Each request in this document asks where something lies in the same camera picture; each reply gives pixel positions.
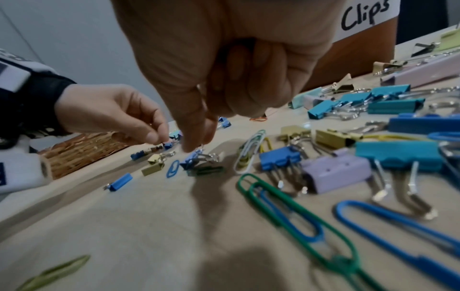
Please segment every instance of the table surface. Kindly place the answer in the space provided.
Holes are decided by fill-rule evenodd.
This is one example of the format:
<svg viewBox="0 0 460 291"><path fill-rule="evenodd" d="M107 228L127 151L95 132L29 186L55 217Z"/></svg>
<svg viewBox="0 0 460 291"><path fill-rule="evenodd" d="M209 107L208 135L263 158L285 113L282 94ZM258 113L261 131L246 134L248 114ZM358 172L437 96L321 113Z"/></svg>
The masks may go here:
<svg viewBox="0 0 460 291"><path fill-rule="evenodd" d="M397 46L395 58L405 58L415 42L436 41L439 33ZM458 85L460 79L437 83ZM378 86L371 75L355 78L358 87ZM265 129L275 142L280 128L303 125L312 129L347 129L368 120L325 118L309 120L304 108L280 108L266 122L231 118L232 126L220 129L205 152L221 153L226 172L188 177L180 171L166 179L177 155L166 161L160 173L143 177L146 158L133 162L130 154L147 149L134 146L89 165L38 189L14 193L0 202L0 285L14 290L41 271L89 254L91 259L75 274L43 290L264 290L346 291L345 280L314 263L282 230L257 212L235 188L238 176L231 166L236 150L257 130ZM133 181L117 192L102 189L125 173ZM265 174L258 174L267 179ZM393 175L398 193L404 193L407 175ZM426 225L460 238L460 195L438 175L420 175L420 195L440 213ZM333 216L333 206L346 199L369 201L373 183L359 183L321 195L305 195L296 201L343 232L356 245L363 268L388 290L445 290L444 287L398 258L346 228ZM385 205L408 211L401 197L388 197ZM348 216L390 242L414 254L424 254L460 272L460 264L439 248L400 228L358 210ZM302 227L308 232L308 226ZM349 251L331 235L332 249ZM331 250L324 245L325 254Z"/></svg>

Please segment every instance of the teal binder clip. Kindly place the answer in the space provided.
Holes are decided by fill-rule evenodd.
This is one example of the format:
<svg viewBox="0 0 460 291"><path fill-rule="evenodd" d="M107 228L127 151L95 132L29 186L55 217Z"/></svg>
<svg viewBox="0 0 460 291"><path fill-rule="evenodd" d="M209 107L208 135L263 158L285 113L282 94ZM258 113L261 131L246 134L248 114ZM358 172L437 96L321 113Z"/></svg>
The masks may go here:
<svg viewBox="0 0 460 291"><path fill-rule="evenodd" d="M308 111L308 117L310 119L322 119L324 114L331 112L337 104L337 101L324 100Z"/></svg>
<svg viewBox="0 0 460 291"><path fill-rule="evenodd" d="M296 95L294 98L292 98L292 101L288 103L289 108L297 109L303 107L303 99L306 95L319 97L321 95L321 90L322 87L319 87Z"/></svg>
<svg viewBox="0 0 460 291"><path fill-rule="evenodd" d="M413 162L419 162L423 172L439 172L444 164L435 141L376 141L357 142L356 156L374 163L379 161L383 168L407 170Z"/></svg>
<svg viewBox="0 0 460 291"><path fill-rule="evenodd" d="M414 113L422 109L424 103L424 98L375 102L368 105L368 114Z"/></svg>
<svg viewBox="0 0 460 291"><path fill-rule="evenodd" d="M342 98L340 98L338 105L345 105L347 103L351 103L351 106L353 106L364 103L364 101L366 101L370 97L370 92L345 94L342 96Z"/></svg>
<svg viewBox="0 0 460 291"><path fill-rule="evenodd" d="M386 95L398 96L402 93L408 92L411 90L410 85L395 85L395 86L384 86L377 87L370 91L373 97L383 97Z"/></svg>

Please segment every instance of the woven basket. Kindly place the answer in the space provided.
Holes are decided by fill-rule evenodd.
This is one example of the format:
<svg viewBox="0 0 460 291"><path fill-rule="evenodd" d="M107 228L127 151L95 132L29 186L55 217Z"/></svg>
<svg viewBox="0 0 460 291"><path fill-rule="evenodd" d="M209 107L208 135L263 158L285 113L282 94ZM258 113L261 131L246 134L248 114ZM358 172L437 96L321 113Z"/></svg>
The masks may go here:
<svg viewBox="0 0 460 291"><path fill-rule="evenodd" d="M80 134L39 152L49 160L54 179L73 173L120 151L127 145L111 139L111 133Z"/></svg>

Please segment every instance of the paper sign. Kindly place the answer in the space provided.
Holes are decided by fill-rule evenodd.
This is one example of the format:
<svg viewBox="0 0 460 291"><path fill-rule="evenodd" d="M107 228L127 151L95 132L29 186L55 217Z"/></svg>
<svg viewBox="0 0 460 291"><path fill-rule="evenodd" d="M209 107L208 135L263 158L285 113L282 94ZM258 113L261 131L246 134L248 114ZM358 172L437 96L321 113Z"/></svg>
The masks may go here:
<svg viewBox="0 0 460 291"><path fill-rule="evenodd" d="M348 0L334 41L347 38L399 15L401 0Z"/></svg>

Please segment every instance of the lavender binder clip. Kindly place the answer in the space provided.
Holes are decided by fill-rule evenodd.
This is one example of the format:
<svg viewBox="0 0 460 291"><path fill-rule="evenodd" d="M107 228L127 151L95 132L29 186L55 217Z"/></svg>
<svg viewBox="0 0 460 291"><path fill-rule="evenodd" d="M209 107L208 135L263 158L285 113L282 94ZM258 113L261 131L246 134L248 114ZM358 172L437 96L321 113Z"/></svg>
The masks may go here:
<svg viewBox="0 0 460 291"><path fill-rule="evenodd" d="M347 148L333 152L333 156L302 161L303 178L317 194L365 181L372 176L370 162L356 157Z"/></svg>

